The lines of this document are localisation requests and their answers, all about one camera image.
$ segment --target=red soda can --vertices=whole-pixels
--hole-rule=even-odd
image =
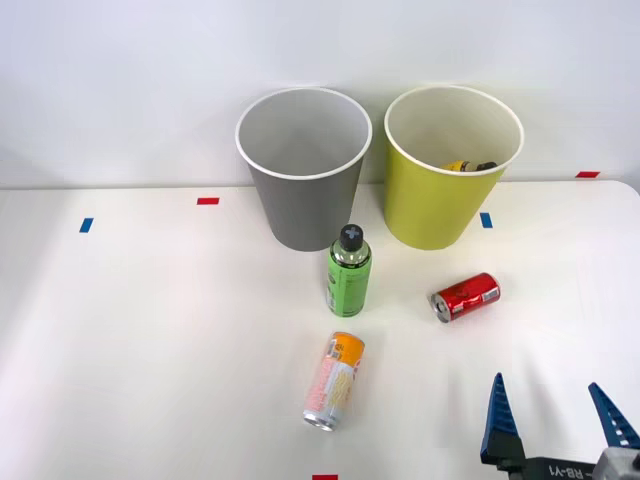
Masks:
[[[500,285],[488,273],[481,273],[431,295],[431,308],[440,321],[449,323],[462,315],[500,299]]]

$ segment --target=green spray can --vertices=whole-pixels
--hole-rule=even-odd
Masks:
[[[327,304],[339,317],[352,317],[364,307],[371,272],[371,249],[362,228],[345,225],[329,248]]]

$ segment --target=spray can cap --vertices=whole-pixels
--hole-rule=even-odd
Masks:
[[[362,248],[364,242],[364,232],[355,223],[345,225],[340,230],[340,245],[347,252],[355,252]]]

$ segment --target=blue tape marker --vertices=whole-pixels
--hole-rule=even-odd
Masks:
[[[89,229],[93,224],[93,218],[85,218],[82,222],[82,226],[80,227],[80,233],[89,233]]]
[[[481,213],[480,220],[482,221],[482,226],[484,228],[493,228],[493,223],[491,223],[491,215],[489,215],[488,213]]]

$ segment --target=can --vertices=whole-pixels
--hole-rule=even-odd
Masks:
[[[327,281],[327,305],[337,316],[353,317],[364,307],[371,262],[362,228],[354,223],[342,227],[329,248]]]
[[[497,302],[500,285],[488,273],[481,273],[431,295],[431,308],[438,318],[449,323],[462,315]]]
[[[458,160],[457,162],[448,163],[443,165],[443,170],[450,170],[452,172],[481,172],[483,170],[489,170],[491,168],[497,167],[498,164],[496,162],[485,162],[479,165],[476,165],[472,162],[465,162],[464,160]]]
[[[364,342],[355,335],[331,335],[307,395],[302,413],[305,422],[327,432],[336,428],[349,403],[363,352]]]

